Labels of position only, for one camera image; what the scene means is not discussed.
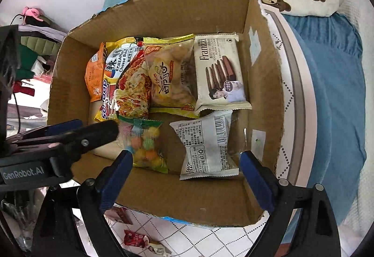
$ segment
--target red snack wrapper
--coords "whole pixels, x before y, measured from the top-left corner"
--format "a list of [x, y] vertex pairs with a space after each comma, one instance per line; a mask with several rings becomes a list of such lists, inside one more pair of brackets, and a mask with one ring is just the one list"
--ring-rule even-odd
[[125, 245], [145, 248], [145, 241], [149, 243], [147, 236], [125, 230], [125, 238], [123, 239]]

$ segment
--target black cable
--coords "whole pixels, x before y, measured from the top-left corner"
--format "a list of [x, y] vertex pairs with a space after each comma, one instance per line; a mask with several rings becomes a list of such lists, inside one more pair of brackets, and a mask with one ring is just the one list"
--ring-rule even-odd
[[12, 22], [11, 22], [11, 25], [13, 24], [14, 19], [15, 19], [16, 17], [23, 17], [23, 15], [21, 15], [21, 14], [16, 15], [16, 16], [13, 18], [13, 20], [12, 20]]
[[21, 117], [19, 115], [19, 109], [18, 109], [16, 94], [14, 92], [13, 92], [13, 96], [14, 96], [14, 101], [16, 101], [16, 108], [17, 108], [17, 114], [18, 114], [18, 132], [17, 132], [17, 134], [19, 134], [20, 131], [21, 131]]

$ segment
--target pink toy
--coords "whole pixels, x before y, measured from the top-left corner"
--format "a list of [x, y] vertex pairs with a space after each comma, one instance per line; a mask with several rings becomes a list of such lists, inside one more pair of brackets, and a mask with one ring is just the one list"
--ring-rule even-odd
[[26, 17], [33, 17], [33, 18], [37, 19], [38, 21], [43, 22], [42, 19], [38, 18], [38, 16], [40, 16], [41, 13], [36, 8], [29, 8], [29, 7], [26, 6], [25, 8], [23, 8], [21, 15], [24, 16], [23, 25], [26, 24], [25, 23], [25, 18]]

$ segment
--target blue gripper pad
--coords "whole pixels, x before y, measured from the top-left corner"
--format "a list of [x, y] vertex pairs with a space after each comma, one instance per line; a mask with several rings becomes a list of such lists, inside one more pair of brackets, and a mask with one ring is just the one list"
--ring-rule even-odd
[[252, 152], [246, 151], [241, 154], [240, 168], [261, 208], [271, 214], [275, 207], [273, 193], [260, 172], [265, 167], [259, 163]]
[[96, 189], [100, 194], [99, 210], [103, 214], [115, 204], [132, 169], [132, 154], [123, 150], [110, 167], [102, 170], [96, 179]]
[[83, 123], [79, 119], [63, 122], [55, 125], [50, 125], [48, 130], [45, 132], [45, 136], [55, 136], [64, 134], [68, 131], [75, 131], [83, 126]]

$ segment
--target cardboard box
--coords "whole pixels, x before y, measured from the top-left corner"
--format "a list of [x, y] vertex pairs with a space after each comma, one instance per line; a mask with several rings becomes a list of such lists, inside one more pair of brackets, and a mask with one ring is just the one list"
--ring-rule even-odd
[[[261, 52], [251, 63], [249, 29], [258, 33]], [[229, 154], [238, 162], [241, 151], [250, 149], [252, 129], [266, 132], [263, 164], [275, 171], [283, 133], [284, 101], [279, 56], [261, 14], [258, 0], [130, 0], [101, 12], [73, 29], [64, 40], [50, 91], [48, 123], [71, 119], [89, 120], [89, 94], [84, 75], [86, 64], [101, 42], [128, 36], [171, 37], [190, 33], [239, 34], [239, 58], [244, 86], [252, 110], [233, 114]], [[242, 175], [233, 179], [195, 178], [180, 181], [186, 150], [169, 126], [181, 116], [152, 114], [164, 120], [163, 154], [169, 173], [134, 168], [117, 202], [154, 216], [213, 226], [246, 226], [262, 214]], [[73, 165], [74, 179], [96, 177], [112, 163], [88, 153]]]

